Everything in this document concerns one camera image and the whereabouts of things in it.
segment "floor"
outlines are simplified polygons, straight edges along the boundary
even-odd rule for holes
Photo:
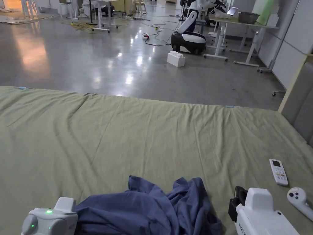
[[[166,23],[157,39],[170,42],[178,18],[169,15],[180,14],[180,5],[145,1],[150,21],[115,16],[120,26],[110,34],[76,31],[59,17],[23,25],[0,24],[0,85],[278,109],[283,95],[273,97],[272,90],[283,87],[274,75],[232,63],[244,61],[246,55],[226,51],[226,63],[185,53],[184,67],[167,63],[171,46],[147,45],[142,33],[154,34],[156,30],[149,25]],[[205,28],[204,35],[212,30]],[[149,43],[165,44],[157,39],[151,36]],[[229,48],[239,43],[228,41]]]

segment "white remote control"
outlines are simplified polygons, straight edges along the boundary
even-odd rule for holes
[[[288,185],[287,176],[283,168],[283,164],[279,160],[269,160],[275,181],[278,185]]]

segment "remote control screen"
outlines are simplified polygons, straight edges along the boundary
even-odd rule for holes
[[[278,162],[278,161],[273,161],[273,165],[274,165],[274,166],[278,166],[278,167],[280,167],[280,164],[279,164],[279,162]]]

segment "white table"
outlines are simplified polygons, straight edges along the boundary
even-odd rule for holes
[[[106,1],[102,1],[102,0],[91,0],[91,4],[97,6],[98,8],[98,28],[92,28],[93,30],[103,30],[103,31],[108,31],[108,33],[110,33],[110,29],[104,29],[101,28],[104,27],[105,25],[108,25],[109,28],[111,26],[115,26],[118,29],[118,25],[117,24],[111,24],[111,4],[110,2],[115,2],[115,1],[119,1],[119,0],[106,0]],[[108,18],[109,18],[109,23],[101,23],[101,19],[102,19],[102,12],[101,12],[101,6],[106,5],[108,6]]]
[[[224,29],[226,27],[226,23],[231,23],[231,24],[242,24],[242,25],[246,25],[246,29],[245,29],[245,33],[244,36],[242,38],[239,50],[229,50],[232,52],[239,52],[239,53],[248,53],[247,59],[245,62],[239,62],[239,61],[234,61],[235,64],[241,64],[241,65],[248,65],[248,66],[255,66],[255,67],[259,67],[259,65],[257,64],[251,64],[250,63],[250,59],[251,56],[253,54],[254,49],[256,48],[256,43],[259,39],[259,31],[255,32],[254,38],[253,38],[253,42],[252,45],[250,47],[250,50],[248,52],[243,51],[243,46],[244,46],[244,42],[246,41],[246,37],[248,34],[248,29],[249,27],[259,27],[259,28],[265,28],[265,29],[277,29],[278,27],[272,27],[272,26],[265,26],[262,25],[258,22],[256,22],[255,24],[246,24],[246,23],[241,23],[238,22],[238,17],[231,17],[230,19],[223,19],[223,18],[216,18],[215,16],[209,16],[210,20],[214,20],[216,22],[220,22],[219,25],[219,29],[216,35],[216,39],[215,39],[215,43],[214,43],[214,47],[216,47],[216,51],[214,55],[211,54],[204,54],[204,58],[206,58],[207,56],[209,57],[213,57],[213,58],[221,58],[224,59],[226,62],[228,61],[228,57],[225,56],[219,56],[219,50],[221,48],[222,45],[222,41],[223,41],[223,37],[224,37]]]

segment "blue cloth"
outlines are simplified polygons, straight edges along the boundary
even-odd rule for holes
[[[75,234],[220,235],[201,178],[180,178],[167,195],[157,185],[130,176],[123,193],[89,196],[76,206]]]

